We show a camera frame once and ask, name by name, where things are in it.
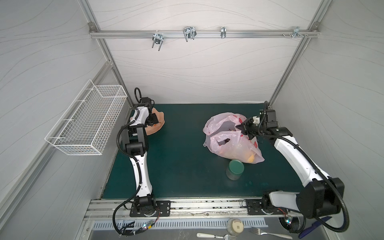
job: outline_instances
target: fork with white handle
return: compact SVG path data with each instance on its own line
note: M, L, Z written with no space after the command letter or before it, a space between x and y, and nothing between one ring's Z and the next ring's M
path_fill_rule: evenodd
M232 236L232 235L225 235L225 236L217 236L217 235L213 235L213 234L207 234L207 233L197 233L196 234L197 237L206 237L206 238L222 238L224 240L236 240L236 236Z
M260 228L256 228L256 227L252 227L251 232L254 234L257 234L257 235L269 234L269 235L273 235L273 236L281 237L281 238L285 238L285 239L292 239L292 237L289 235L277 234L277 233L268 233L268 232L265 232L265 231L261 230Z

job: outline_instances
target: beige lid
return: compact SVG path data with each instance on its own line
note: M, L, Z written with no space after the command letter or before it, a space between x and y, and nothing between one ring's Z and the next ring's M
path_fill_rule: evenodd
M244 224L239 219L235 219L232 222L232 229L235 233L241 233L244 230Z

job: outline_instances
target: jar with green lid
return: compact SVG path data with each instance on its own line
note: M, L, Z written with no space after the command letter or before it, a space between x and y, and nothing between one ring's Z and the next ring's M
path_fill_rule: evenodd
M227 167L227 177L231 180L237 180L244 172L244 164L239 160L232 160Z

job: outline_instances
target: green lid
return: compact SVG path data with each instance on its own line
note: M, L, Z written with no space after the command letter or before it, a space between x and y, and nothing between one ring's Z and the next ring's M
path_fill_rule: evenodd
M233 175L241 175L244 172L244 164L239 160L229 162L228 169Z

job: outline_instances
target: blue knife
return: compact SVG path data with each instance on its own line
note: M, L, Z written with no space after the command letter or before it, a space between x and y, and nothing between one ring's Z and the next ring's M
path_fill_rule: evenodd
M327 216L327 217L323 217L322 220L323 220L324 222L326 222L326 221L328 221L328 220L331 219L331 218L332 218L332 217ZM312 224L312 226L310 226L309 228L304 229L304 231L302 231L302 232L299 234L299 239L305 237L308 233L310 233L311 231L315 230L315 229L316 229L318 226L320 226L320 225L321 225L321 222L319 222L319 221L314 222L314 223Z

